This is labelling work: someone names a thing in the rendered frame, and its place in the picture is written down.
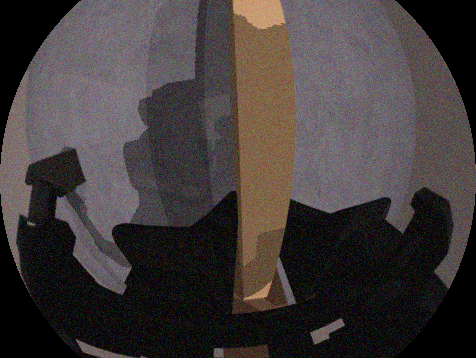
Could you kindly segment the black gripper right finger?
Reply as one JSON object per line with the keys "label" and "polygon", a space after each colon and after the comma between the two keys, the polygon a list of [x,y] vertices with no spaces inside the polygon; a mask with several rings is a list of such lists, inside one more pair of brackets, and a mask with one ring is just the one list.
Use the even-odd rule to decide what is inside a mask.
{"label": "black gripper right finger", "polygon": [[279,257],[297,303],[316,296],[314,287],[330,268],[344,239],[386,219],[390,207],[391,198],[379,198],[328,214],[290,199]]}

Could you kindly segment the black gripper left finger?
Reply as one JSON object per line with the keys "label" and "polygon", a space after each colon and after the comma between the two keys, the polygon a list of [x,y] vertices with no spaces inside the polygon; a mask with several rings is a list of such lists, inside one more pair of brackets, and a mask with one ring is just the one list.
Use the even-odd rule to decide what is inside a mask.
{"label": "black gripper left finger", "polygon": [[237,252],[237,191],[230,191],[191,227],[117,224],[113,240],[130,264],[209,277],[223,312],[233,313]]}

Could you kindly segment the long wooden rail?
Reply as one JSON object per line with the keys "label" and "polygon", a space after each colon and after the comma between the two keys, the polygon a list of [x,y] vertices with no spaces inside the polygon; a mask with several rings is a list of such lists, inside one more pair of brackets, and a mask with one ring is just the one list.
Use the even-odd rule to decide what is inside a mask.
{"label": "long wooden rail", "polygon": [[270,291],[293,190],[295,90],[279,0],[227,0],[243,300]]}

